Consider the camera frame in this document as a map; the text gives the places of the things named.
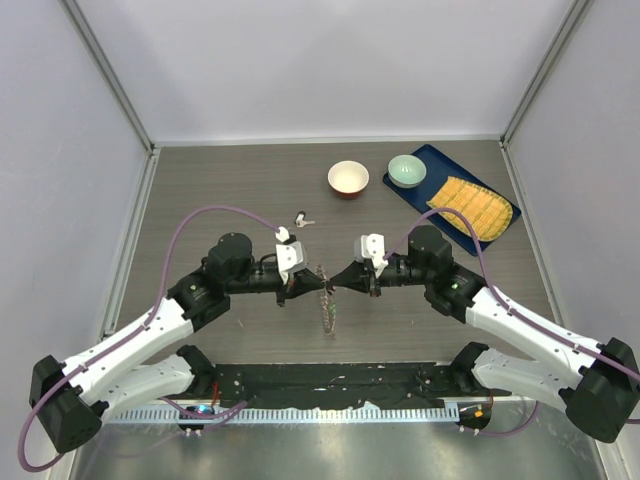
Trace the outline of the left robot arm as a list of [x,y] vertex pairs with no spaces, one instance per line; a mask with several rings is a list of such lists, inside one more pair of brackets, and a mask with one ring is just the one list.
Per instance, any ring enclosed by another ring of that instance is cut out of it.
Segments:
[[248,236],[228,233],[195,271],[162,287],[156,303],[137,320],[65,360],[51,355],[39,360],[32,370],[28,419],[38,421],[55,451],[65,454],[132,406],[182,393],[203,398],[212,389],[213,367],[197,348],[182,347],[156,365],[146,360],[221,317],[236,294],[273,294],[284,305],[324,285],[295,238],[260,260]]

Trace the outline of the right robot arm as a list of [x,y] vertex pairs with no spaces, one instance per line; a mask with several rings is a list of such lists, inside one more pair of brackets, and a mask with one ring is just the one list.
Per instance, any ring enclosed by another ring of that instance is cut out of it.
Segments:
[[450,243],[432,226],[407,238],[406,254],[386,253],[379,234],[355,242],[355,259],[329,283],[380,295],[387,287],[422,286],[444,316],[501,338],[525,359],[469,343],[454,359],[451,380],[465,395],[481,388],[529,397],[564,413],[591,438],[613,443],[639,403],[634,352],[612,338],[601,343],[524,308],[486,278],[457,263]]

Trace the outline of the metal key organizer disc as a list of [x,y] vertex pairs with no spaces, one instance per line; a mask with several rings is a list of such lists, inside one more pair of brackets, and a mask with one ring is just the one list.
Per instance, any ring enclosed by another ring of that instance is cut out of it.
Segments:
[[333,290],[328,286],[328,276],[324,267],[318,264],[315,273],[322,279],[323,288],[318,293],[324,334],[335,335],[336,304]]

